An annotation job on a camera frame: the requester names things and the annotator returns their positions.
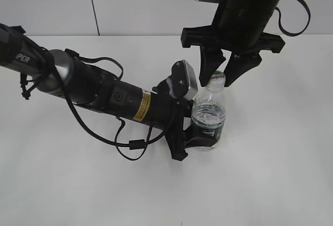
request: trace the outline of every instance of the black cylinder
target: black cylinder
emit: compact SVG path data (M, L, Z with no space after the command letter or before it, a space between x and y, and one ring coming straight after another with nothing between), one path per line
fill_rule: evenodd
M16 30L5 25L0 26L0 66L38 76L45 65L44 61L21 37Z
M100 71L96 71L95 66L85 64L60 49L50 50L50 53L54 57L55 66L72 101L76 104L94 101L102 83ZM50 95L65 98L54 74L42 81L37 88Z
M279 0L228 0L218 28L221 36L239 48L256 44Z

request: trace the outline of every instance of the cable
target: cable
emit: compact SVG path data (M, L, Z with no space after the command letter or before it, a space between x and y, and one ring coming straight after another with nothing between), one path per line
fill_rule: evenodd
M120 117L117 117L117 119L119 121L121 121L121 126L119 127L117 133L116 133L116 136L114 138L114 141L117 142L117 138L118 138L118 135L119 133L121 132L121 130L125 127L125 124L126 122L120 118ZM149 138L150 138L150 135L151 135L151 131L152 131L152 124L149 126L149 130L148 130L148 135L147 135L147 139L146 139L146 144L145 144L145 147L143 149L143 151L141 152L140 156L137 157L137 158L131 158L131 157L128 157L126 156L122 151L120 151L119 147L116 147L117 148L117 151L119 152L120 155L122 155L125 159L129 160L129 161L136 161L136 160L139 160L146 152L147 150L147 147L148 147L148 142L149 142Z

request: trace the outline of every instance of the yellow warning label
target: yellow warning label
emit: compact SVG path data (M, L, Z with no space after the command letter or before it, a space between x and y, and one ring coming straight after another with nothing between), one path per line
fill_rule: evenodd
M140 122L145 118L145 116L149 110L149 107L150 107L150 102L151 102L150 92L142 89L141 105L133 118L135 121Z

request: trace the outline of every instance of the black strap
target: black strap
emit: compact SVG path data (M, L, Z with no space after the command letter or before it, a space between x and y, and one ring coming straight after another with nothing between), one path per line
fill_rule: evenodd
M110 57L99 57L99 58L92 58L92 59L91 58L85 58L85 57L80 56L79 53L75 52L74 50L71 50L71 49L68 49L68 48L65 49L65 52L67 54L69 54L70 56L75 57L78 60L86 62L86 63L96 63L96 62L103 61L103 60L111 61L115 65L117 65L117 67L119 67L120 70L121 70L121 74L119 75L119 77L118 77L117 80L120 81L121 78L123 77L123 74L124 74L124 68L123 68L123 66L119 62L117 62L116 60L114 60L114 59L112 59Z
M279 28L282 31L282 33L284 33L285 35L288 35L288 36L298 36L298 35L302 34L308 28L308 26L310 24L311 12L310 12L310 9L309 9L308 5L306 4L306 2L304 0L297 0L297 1L305 8L306 12L308 13L308 17L309 17L308 18L308 23L306 24L305 28L299 33L288 32L282 27L282 24L281 24L281 10L278 7L275 8L279 12Z

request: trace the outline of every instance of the water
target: water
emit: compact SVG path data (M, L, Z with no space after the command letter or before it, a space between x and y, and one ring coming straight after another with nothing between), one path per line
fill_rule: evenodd
M224 124L225 109L212 102L198 104L194 107L192 120L206 129L216 129Z
M200 130L211 135L219 141L225 122L225 108L220 104L205 102L194 106L192 112L192 122L200 128ZM207 151L216 147L197 147L197 150Z

